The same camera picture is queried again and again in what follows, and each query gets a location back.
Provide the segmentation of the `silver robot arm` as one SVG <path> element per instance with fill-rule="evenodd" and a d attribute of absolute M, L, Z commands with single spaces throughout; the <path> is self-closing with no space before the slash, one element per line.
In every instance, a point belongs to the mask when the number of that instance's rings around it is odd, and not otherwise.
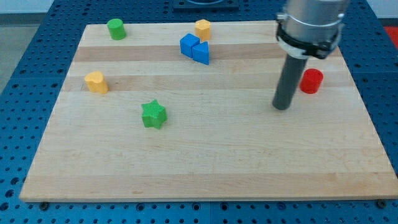
<path fill-rule="evenodd" d="M 348 0 L 288 0 L 277 14 L 276 38 L 293 58 L 324 59 L 337 47 Z"/>

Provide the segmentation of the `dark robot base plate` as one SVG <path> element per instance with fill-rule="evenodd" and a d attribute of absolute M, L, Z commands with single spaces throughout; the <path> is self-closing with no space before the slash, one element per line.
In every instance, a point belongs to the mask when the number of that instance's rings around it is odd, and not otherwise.
<path fill-rule="evenodd" d="M 239 0 L 172 0 L 174 11 L 239 9 Z"/>

